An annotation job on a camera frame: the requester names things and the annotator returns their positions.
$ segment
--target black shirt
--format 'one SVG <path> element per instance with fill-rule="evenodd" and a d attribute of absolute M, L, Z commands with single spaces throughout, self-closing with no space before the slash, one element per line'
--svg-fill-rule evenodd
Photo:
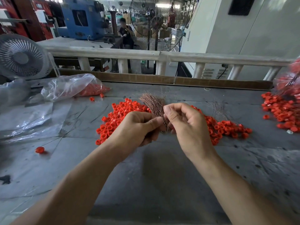
<path fill-rule="evenodd" d="M 126 27 L 132 31 L 132 28 L 130 26 L 126 25 Z M 132 39 L 130 33 L 125 30 L 125 28 L 120 27 L 119 33 L 121 35 L 127 34 L 125 37 L 123 37 L 123 44 L 131 44 L 131 41 L 133 41 L 133 39 Z"/>

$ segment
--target left hand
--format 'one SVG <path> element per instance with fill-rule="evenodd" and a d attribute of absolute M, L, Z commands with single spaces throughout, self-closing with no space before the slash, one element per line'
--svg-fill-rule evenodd
<path fill-rule="evenodd" d="M 103 144 L 118 148 L 124 160 L 137 147 L 156 141 L 159 132 L 165 130 L 162 117 L 147 112 L 130 112 Z"/>

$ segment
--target man in black shirt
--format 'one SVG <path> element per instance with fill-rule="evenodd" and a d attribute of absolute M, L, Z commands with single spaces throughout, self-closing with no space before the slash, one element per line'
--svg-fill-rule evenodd
<path fill-rule="evenodd" d="M 131 36 L 134 35 L 132 28 L 126 25 L 126 20 L 124 18 L 120 19 L 121 28 L 119 34 L 123 36 L 123 44 L 130 45 L 130 49 L 133 49 L 134 41 Z"/>

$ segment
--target white railing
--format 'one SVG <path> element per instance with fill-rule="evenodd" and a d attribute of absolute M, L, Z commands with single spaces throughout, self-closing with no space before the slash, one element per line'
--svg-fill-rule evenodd
<path fill-rule="evenodd" d="M 133 60 L 154 60 L 156 61 L 156 75 L 165 75 L 166 64 L 175 62 L 195 62 L 196 66 L 193 78 L 200 79 L 206 63 L 231 64 L 233 65 L 228 80 L 236 80 L 244 65 L 268 66 L 270 67 L 264 80 L 271 81 L 282 67 L 291 63 L 292 59 L 279 57 L 261 57 L 247 55 L 218 55 L 186 52 L 147 51 L 147 50 L 126 50 L 107 49 L 91 47 L 55 47 L 44 46 L 49 52 L 50 60 L 53 56 L 78 57 L 81 70 L 90 70 L 88 58 L 115 58 L 118 59 L 119 73 L 128 73 L 128 59 Z"/>

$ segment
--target table surface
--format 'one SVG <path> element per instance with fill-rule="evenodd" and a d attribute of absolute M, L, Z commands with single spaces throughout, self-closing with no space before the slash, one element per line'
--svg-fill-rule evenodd
<path fill-rule="evenodd" d="M 116 45 L 117 47 L 120 45 L 118 42 L 122 38 L 116 38 Z M 53 39 L 43 40 L 37 42 L 41 46 L 77 46 L 77 47 L 99 47 L 102 46 L 103 48 L 111 48 L 113 45 L 107 42 L 90 42 L 87 40 L 76 40 L 66 37 L 56 37 Z"/>
<path fill-rule="evenodd" d="M 72 98 L 59 136 L 14 144 L 0 150 L 0 176 L 11 175 L 0 186 L 0 225 L 12 220 L 39 199 L 91 153 L 98 138 L 101 117 L 111 103 L 137 100 L 150 92 L 166 96 L 166 103 L 186 102 L 219 120 L 215 104 L 234 122 L 252 128 L 246 140 L 224 137 L 215 147 L 224 161 L 290 216 L 300 213 L 299 134 L 276 128 L 263 120 L 261 91 L 105 83 L 112 88 L 101 101 Z M 35 148 L 46 144 L 47 155 Z M 161 134 L 156 142 L 138 148 L 111 173 L 90 216 L 100 220 L 142 223 L 229 224 L 213 192 L 185 157 L 177 138 Z"/>

